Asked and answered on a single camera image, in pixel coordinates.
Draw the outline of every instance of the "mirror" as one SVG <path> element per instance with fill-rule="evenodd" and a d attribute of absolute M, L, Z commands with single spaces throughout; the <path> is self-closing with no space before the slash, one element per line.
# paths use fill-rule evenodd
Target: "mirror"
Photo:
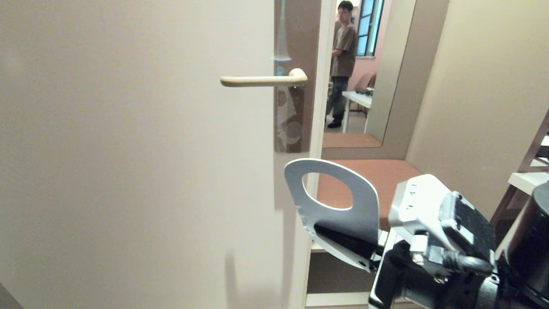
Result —
<path fill-rule="evenodd" d="M 381 147 L 393 102 L 391 88 L 394 89 L 398 79 L 398 73 L 392 72 L 395 68 L 398 71 L 406 46 L 406 40 L 404 43 L 400 40 L 401 33 L 407 35 L 410 29 L 406 20 L 390 18 L 391 11 L 400 14 L 398 2 L 353 0 L 351 3 L 349 21 L 356 29 L 356 45 L 351 44 L 355 59 L 349 74 L 346 66 L 352 57 L 332 58 L 323 148 Z M 340 4 L 338 0 L 333 50 L 349 46 L 345 44 L 348 10 L 342 10 Z M 398 54 L 395 49 L 401 49 L 400 58 L 395 57 Z"/>

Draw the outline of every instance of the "beige wall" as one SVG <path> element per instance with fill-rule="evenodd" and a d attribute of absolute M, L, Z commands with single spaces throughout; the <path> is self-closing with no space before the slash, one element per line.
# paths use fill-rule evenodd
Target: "beige wall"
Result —
<path fill-rule="evenodd" d="M 406 159 L 492 216 L 549 107 L 546 1 L 452 0 Z"/>

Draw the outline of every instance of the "brown t-shirt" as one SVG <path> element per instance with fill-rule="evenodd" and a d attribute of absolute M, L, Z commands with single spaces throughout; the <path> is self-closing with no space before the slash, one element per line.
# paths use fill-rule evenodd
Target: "brown t-shirt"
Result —
<path fill-rule="evenodd" d="M 333 59 L 331 76 L 351 77 L 352 70 L 355 68 L 357 40 L 356 28 L 353 24 L 348 23 L 347 26 L 342 26 L 338 30 L 334 49 L 340 49 L 342 53 Z"/>

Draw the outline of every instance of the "window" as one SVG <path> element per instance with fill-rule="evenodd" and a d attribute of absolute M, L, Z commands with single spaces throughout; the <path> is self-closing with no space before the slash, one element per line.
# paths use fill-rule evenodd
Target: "window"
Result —
<path fill-rule="evenodd" d="M 357 56 L 373 56 L 376 52 L 379 19 L 383 0 L 362 0 L 358 22 Z"/>

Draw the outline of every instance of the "jeans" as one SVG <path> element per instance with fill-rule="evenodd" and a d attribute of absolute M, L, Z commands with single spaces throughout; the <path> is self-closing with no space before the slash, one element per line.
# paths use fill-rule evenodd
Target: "jeans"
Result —
<path fill-rule="evenodd" d="M 328 104 L 326 104 L 326 115 L 330 113 L 332 108 L 334 109 L 333 117 L 334 122 L 341 122 L 343 115 L 345 114 L 345 102 L 346 98 L 343 97 L 343 91 L 347 91 L 347 85 L 349 78 L 347 76 L 332 76 L 333 90 Z"/>

